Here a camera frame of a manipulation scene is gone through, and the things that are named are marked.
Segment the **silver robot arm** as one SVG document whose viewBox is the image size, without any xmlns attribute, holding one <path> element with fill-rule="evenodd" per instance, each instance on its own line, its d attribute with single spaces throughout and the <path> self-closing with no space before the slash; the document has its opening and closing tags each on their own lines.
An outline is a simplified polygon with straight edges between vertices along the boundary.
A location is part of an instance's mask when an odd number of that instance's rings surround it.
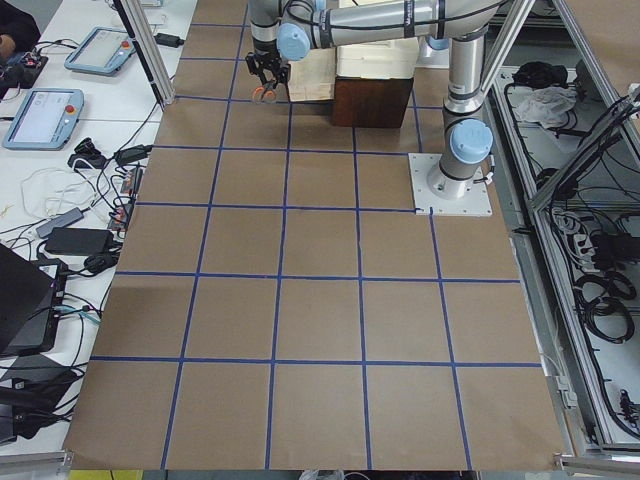
<svg viewBox="0 0 640 480">
<path fill-rule="evenodd" d="M 326 8 L 320 1 L 251 1 L 249 21 L 255 75 L 303 59 L 312 49 L 431 36 L 449 43 L 449 80 L 443 105 L 445 151 L 427 175 L 429 189 L 462 198 L 493 137 L 479 119 L 484 101 L 485 35 L 497 1 L 384 1 Z"/>
</svg>

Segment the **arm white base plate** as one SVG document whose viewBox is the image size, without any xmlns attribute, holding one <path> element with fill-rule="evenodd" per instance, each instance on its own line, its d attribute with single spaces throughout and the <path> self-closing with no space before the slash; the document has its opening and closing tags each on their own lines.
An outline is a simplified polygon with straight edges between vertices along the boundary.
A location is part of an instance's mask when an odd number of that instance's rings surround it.
<svg viewBox="0 0 640 480">
<path fill-rule="evenodd" d="M 408 155 L 416 215 L 490 217 L 488 186 L 478 165 L 471 179 L 453 180 L 440 170 L 440 154 Z"/>
</svg>

